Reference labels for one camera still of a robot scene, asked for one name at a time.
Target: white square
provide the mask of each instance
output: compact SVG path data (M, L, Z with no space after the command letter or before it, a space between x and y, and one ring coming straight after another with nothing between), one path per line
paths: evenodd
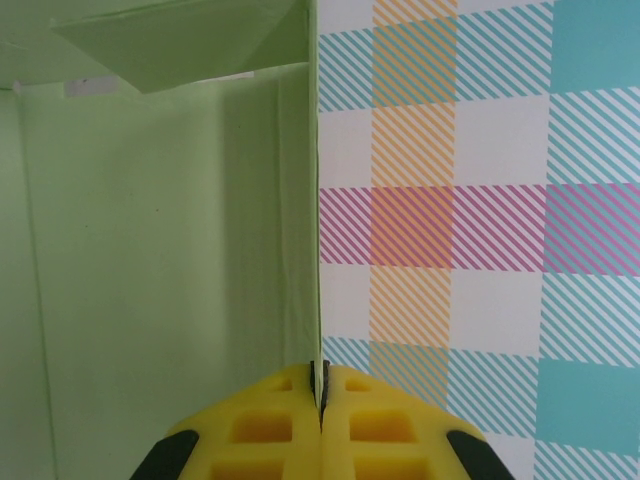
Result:
M484 436L514 478L533 480L536 450L533 438L511 437L497 433L485 433Z
M456 104L456 185L546 183L549 95Z
M320 264L322 335L369 341L369 266Z
M485 10L497 10L499 8L511 8L532 3L544 3L554 0L458 0L458 15L465 13L483 12Z
M542 273L451 272L451 348L539 357Z
M371 110L320 113L320 187L371 186Z
M374 0L318 0L319 33L373 28Z

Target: wrapping paper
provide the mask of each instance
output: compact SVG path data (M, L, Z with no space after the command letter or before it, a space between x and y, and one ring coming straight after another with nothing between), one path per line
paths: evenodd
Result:
M319 5L324 355L637 479L640 3Z

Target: rectangular hole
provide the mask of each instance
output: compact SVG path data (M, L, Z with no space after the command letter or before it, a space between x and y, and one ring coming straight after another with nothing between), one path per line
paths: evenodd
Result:
M369 385L355 378L347 379L344 388L347 392L368 392L371 390Z
M290 442L291 416L285 412L251 411L240 415L231 430L232 443Z
M429 480L426 462L419 458L359 458L356 480Z
M218 463L211 480L282 480L283 460L246 463Z
M273 389L276 392L290 392L291 390L293 390L293 382L291 381L290 378L282 378L279 379Z
M357 412L349 419L351 440L360 442L415 442L409 416L398 410Z

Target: green paper flap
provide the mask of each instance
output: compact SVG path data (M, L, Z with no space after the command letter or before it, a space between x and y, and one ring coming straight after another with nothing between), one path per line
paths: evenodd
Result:
M21 98L58 476L128 478L177 420L318 358L309 69L60 87Z
M308 60L304 0L172 1L53 30L144 93Z

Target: black rubber edge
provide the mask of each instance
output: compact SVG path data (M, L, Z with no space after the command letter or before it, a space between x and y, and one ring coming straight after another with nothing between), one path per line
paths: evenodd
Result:
M487 442L460 430L447 433L447 440L470 480L515 480Z
M329 360L322 362L322 397L320 398L320 428L322 428L322 421L324 420L324 411L327 408L327 402L329 401Z
M329 360L324 360L322 362L322 394L320 396L320 428L322 428L322 420L324 420L324 411L327 408L327 401L329 399ZM310 362L311 371L309 373L309 383L311 385L311 392L313 393L313 398L316 398L316 366L315 362L312 360Z
M130 480L178 480L200 436L183 430L157 442Z

